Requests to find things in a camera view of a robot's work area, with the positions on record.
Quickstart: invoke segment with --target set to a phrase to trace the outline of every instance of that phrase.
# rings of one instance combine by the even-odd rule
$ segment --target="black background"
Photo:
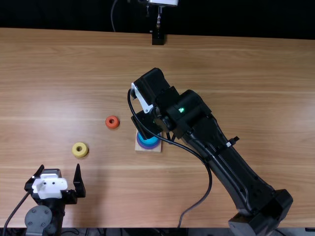
[[[112,31],[113,0],[0,0],[0,27]],[[118,0],[120,32],[148,33],[156,20],[137,0]],[[167,34],[315,39],[315,1],[179,0],[163,11]]]

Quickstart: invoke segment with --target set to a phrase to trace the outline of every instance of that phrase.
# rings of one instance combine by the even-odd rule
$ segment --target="wooden table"
[[[130,84],[153,67],[179,92],[192,89],[213,111],[236,149],[294,203],[281,227],[315,226],[315,41],[0,29],[0,226],[40,164],[70,182],[80,163],[87,191],[66,206],[64,227],[176,227],[206,191],[197,158],[163,144],[136,153]],[[134,102],[137,109],[139,102]],[[105,119],[116,115],[117,130]],[[71,154],[76,142],[90,153]],[[10,227],[23,227],[29,197]],[[214,177],[207,200],[183,227],[227,227],[237,213]]]

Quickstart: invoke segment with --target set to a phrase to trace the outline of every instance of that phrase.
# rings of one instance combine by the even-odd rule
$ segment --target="yellow ring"
[[[83,158],[88,154],[89,148],[84,143],[76,143],[72,147],[72,154],[76,158]]]

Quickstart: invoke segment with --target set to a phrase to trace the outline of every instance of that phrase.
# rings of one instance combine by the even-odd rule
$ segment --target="orange ring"
[[[109,129],[116,129],[119,126],[119,120],[116,116],[106,118],[105,124]]]

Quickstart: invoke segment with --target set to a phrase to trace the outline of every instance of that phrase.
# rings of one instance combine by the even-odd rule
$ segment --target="wooden base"
[[[136,131],[135,146],[134,146],[135,151],[150,151],[150,152],[161,152],[162,151],[162,141],[154,149],[145,149],[138,144],[137,135],[138,135],[138,130]]]

